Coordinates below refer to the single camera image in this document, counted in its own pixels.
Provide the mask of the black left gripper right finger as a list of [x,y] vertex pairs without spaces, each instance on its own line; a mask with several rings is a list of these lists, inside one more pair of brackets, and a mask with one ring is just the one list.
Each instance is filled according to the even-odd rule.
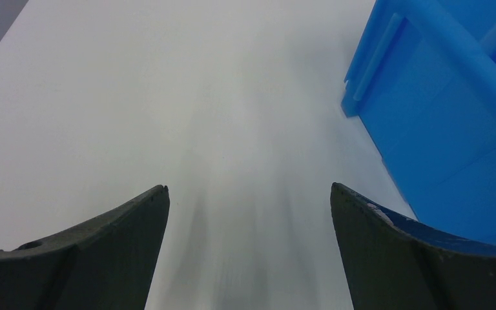
[[355,309],[496,309],[496,245],[436,230],[341,183],[330,204]]

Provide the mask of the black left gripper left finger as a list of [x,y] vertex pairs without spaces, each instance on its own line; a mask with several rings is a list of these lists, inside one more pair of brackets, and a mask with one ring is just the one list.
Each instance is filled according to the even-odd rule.
[[170,209],[158,185],[12,251],[0,250],[0,309],[144,309]]

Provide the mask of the blue plastic bin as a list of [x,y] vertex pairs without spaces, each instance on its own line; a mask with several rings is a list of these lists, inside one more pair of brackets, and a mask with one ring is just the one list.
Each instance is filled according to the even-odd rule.
[[416,217],[496,245],[496,1],[377,1],[345,83]]

